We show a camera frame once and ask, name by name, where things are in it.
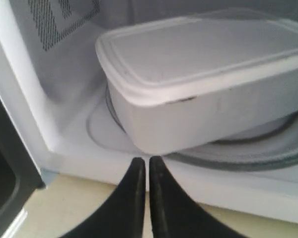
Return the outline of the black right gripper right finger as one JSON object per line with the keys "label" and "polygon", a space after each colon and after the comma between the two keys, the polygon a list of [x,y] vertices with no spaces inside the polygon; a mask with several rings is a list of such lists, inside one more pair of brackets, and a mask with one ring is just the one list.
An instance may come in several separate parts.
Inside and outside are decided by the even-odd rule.
{"label": "black right gripper right finger", "polygon": [[239,238],[182,189],[162,157],[149,160],[149,202],[155,238]]}

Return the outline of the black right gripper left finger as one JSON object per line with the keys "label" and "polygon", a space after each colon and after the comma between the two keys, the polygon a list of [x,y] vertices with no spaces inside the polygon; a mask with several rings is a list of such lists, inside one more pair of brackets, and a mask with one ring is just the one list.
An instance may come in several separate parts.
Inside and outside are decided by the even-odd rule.
{"label": "black right gripper left finger", "polygon": [[142,158],[136,157],[105,202],[62,237],[141,238],[145,201],[146,165]]}

